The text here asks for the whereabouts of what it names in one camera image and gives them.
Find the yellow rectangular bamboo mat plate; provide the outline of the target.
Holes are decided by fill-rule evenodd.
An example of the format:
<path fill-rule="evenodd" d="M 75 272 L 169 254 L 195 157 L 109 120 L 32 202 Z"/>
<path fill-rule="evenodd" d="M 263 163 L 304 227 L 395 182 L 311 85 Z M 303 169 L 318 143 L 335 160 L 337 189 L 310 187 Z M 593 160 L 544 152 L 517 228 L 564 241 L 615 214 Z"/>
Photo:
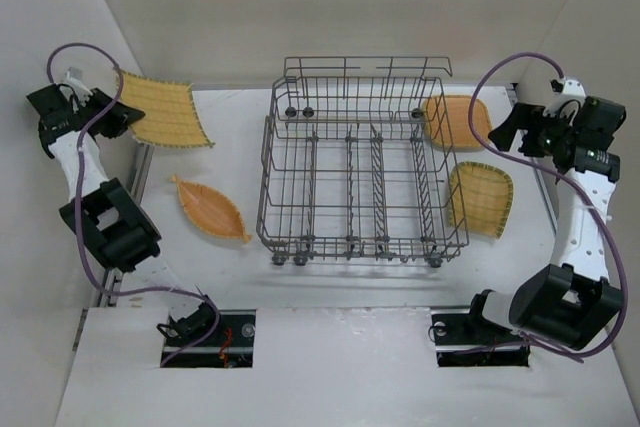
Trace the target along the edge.
<path fill-rule="evenodd" d="M 138 143 L 174 149 L 210 148 L 194 102 L 192 84 L 124 71 L 120 102 L 144 114 L 129 130 Z"/>

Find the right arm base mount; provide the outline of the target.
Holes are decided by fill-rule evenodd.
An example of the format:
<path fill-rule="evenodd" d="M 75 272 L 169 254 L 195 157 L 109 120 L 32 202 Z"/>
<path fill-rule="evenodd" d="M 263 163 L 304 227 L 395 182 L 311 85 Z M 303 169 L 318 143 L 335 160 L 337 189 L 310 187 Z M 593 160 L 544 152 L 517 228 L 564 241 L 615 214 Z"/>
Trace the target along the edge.
<path fill-rule="evenodd" d="M 431 310 L 439 367 L 528 367 L 530 348 L 508 329 L 472 319 L 468 308 Z"/>

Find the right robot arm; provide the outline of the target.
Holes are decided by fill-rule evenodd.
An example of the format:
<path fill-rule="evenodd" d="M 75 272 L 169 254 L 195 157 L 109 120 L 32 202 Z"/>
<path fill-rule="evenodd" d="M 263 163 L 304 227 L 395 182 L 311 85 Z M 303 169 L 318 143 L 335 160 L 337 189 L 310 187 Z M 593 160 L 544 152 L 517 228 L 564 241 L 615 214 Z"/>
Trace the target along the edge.
<path fill-rule="evenodd" d="M 607 150 L 625 119 L 624 106 L 592 96 L 565 100 L 552 112 L 518 102 L 490 132 L 501 152 L 522 131 L 522 154 L 552 157 L 562 177 L 560 206 L 549 264 L 512 294 L 477 294 L 475 321 L 581 350 L 622 311 L 625 296 L 609 282 L 601 229 L 620 177 L 620 159 Z"/>

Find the orange fish-shaped woven plate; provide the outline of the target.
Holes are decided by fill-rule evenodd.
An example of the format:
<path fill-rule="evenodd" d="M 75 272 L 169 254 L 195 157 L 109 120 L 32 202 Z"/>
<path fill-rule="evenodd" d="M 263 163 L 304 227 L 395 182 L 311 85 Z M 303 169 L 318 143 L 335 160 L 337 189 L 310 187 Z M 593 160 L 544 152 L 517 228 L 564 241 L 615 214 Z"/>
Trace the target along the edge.
<path fill-rule="evenodd" d="M 201 232 L 219 239 L 251 241 L 244 219 L 236 205 L 220 191 L 201 183 L 186 181 L 176 174 L 175 184 L 182 210 Z"/>

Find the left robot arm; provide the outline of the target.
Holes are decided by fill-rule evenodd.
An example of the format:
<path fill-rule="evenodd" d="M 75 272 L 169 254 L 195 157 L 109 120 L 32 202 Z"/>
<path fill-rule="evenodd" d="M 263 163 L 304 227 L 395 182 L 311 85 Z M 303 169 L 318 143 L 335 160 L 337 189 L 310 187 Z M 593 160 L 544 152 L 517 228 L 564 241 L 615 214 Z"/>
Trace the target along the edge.
<path fill-rule="evenodd" d="M 129 296 L 162 293 L 171 308 L 159 325 L 179 344 L 203 340 L 219 327 L 221 316 L 201 292 L 181 286 L 160 261 L 161 235 L 150 218 L 116 178 L 108 178 L 96 136 L 116 138 L 144 118 L 144 112 L 101 90 L 81 100 L 68 84 L 50 84 L 28 94 L 39 115 L 38 134 L 45 153 L 57 160 L 69 186 L 69 201 L 59 213 L 76 235 L 82 259 L 93 257 L 104 269 L 130 274 L 144 287 Z"/>

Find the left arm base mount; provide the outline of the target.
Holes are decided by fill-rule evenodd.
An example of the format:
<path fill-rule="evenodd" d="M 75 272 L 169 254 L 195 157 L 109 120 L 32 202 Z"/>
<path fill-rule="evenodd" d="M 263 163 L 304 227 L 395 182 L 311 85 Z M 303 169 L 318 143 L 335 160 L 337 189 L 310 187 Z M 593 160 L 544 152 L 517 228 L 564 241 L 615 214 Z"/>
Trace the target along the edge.
<path fill-rule="evenodd" d="M 254 360 L 257 312 L 223 310 L 216 330 L 196 345 L 185 348 L 207 332 L 201 328 L 187 336 L 178 334 L 169 319 L 157 330 L 164 337 L 161 368 L 251 368 Z"/>

